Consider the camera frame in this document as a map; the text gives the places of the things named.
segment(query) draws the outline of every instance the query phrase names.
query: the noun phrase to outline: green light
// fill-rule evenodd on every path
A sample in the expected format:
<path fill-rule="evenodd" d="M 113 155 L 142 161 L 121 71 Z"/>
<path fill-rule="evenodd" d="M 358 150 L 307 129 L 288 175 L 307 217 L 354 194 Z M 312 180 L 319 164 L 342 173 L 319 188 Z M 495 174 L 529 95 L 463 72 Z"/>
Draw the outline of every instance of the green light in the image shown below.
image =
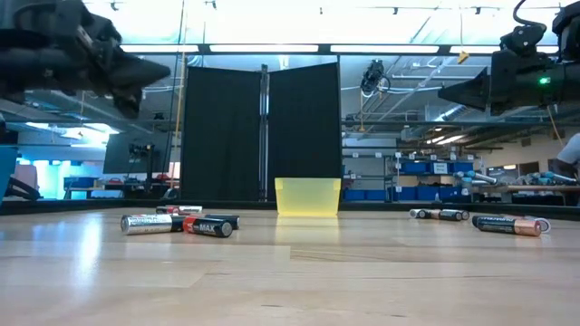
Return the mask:
<path fill-rule="evenodd" d="M 537 81 L 540 85 L 548 85 L 552 79 L 550 77 L 542 77 L 539 81 Z"/>

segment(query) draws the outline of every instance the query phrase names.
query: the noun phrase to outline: silver battery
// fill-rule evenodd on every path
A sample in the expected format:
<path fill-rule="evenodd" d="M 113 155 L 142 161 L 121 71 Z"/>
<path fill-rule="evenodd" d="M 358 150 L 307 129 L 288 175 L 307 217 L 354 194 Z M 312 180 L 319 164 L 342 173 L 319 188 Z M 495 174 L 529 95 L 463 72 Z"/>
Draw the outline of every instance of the silver battery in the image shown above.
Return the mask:
<path fill-rule="evenodd" d="M 171 215 L 134 215 L 121 218 L 121 231 L 125 235 L 144 235 L 171 232 Z"/>
<path fill-rule="evenodd" d="M 183 213 L 185 213 L 185 214 L 201 213 L 202 210 L 203 210 L 202 206 L 180 206 L 179 207 L 179 212 L 181 214 L 183 214 Z"/>

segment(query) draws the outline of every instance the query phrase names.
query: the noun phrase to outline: cable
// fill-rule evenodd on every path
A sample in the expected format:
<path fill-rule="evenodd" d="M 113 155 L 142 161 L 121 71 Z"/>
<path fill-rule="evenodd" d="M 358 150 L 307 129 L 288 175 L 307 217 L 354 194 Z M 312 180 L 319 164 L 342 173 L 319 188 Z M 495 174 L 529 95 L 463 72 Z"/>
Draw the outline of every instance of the cable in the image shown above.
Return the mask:
<path fill-rule="evenodd" d="M 542 24 L 542 23 L 538 23 L 538 22 L 532 22 L 532 21 L 528 21 L 526 19 L 522 19 L 519 18 L 517 16 L 517 11 L 519 10 L 519 8 L 526 2 L 526 0 L 520 0 L 519 3 L 516 5 L 516 7 L 514 8 L 514 13 L 513 13 L 513 17 L 514 20 L 520 24 L 524 24 L 524 25 L 531 25 L 531 26 L 542 26 L 542 29 L 544 30 L 544 32 L 546 31 L 547 27 Z"/>
<path fill-rule="evenodd" d="M 549 106 L 546 106 L 547 114 L 550 116 L 550 120 L 552 121 L 552 126 L 554 127 L 554 132 L 556 133 L 556 137 L 560 141 L 560 145 L 562 145 L 562 149 L 564 148 L 564 141 L 560 137 L 560 133 L 558 132 L 558 128 L 556 127 L 556 122 L 554 121 L 554 117 L 552 116 L 552 111 L 550 110 Z"/>

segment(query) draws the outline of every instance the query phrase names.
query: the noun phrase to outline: blue bin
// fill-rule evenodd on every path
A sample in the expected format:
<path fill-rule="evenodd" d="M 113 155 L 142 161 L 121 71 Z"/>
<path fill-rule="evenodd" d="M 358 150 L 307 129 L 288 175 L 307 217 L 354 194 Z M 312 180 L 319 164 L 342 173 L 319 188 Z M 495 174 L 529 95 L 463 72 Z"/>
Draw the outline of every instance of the blue bin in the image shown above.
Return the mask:
<path fill-rule="evenodd" d="M 421 174 L 428 172 L 428 163 L 405 162 L 401 164 L 401 172 L 409 174 Z"/>
<path fill-rule="evenodd" d="M 383 201 L 386 198 L 386 194 L 384 190 L 367 190 L 366 191 L 366 200 L 381 200 Z"/>
<path fill-rule="evenodd" d="M 2 205 L 4 193 L 8 187 L 10 175 L 15 172 L 17 155 L 18 152 L 16 149 L 0 148 L 0 206 Z"/>
<path fill-rule="evenodd" d="M 344 200 L 345 201 L 353 201 L 353 200 L 364 200 L 364 190 L 352 190 L 346 189 L 344 190 Z"/>
<path fill-rule="evenodd" d="M 435 200 L 439 187 L 417 187 L 417 200 Z"/>
<path fill-rule="evenodd" d="M 461 195 L 461 187 L 441 187 L 439 189 L 440 199 L 446 199 L 460 195 Z"/>
<path fill-rule="evenodd" d="M 398 193 L 395 187 L 389 188 L 390 198 L 394 201 L 417 200 L 417 189 L 415 187 L 402 187 Z"/>
<path fill-rule="evenodd" d="M 455 172 L 469 172 L 473 171 L 473 163 L 470 162 L 455 162 L 450 164 L 452 173 Z"/>

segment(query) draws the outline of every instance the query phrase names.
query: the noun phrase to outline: copper-top battery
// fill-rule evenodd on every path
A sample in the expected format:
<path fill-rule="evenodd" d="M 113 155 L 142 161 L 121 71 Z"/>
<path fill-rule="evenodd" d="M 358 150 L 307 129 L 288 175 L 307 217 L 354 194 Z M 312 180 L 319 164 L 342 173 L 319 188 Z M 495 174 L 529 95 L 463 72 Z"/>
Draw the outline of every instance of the copper-top battery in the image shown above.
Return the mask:
<path fill-rule="evenodd" d="M 511 235 L 540 236 L 540 222 L 500 216 L 473 216 L 473 225 L 481 231 Z"/>

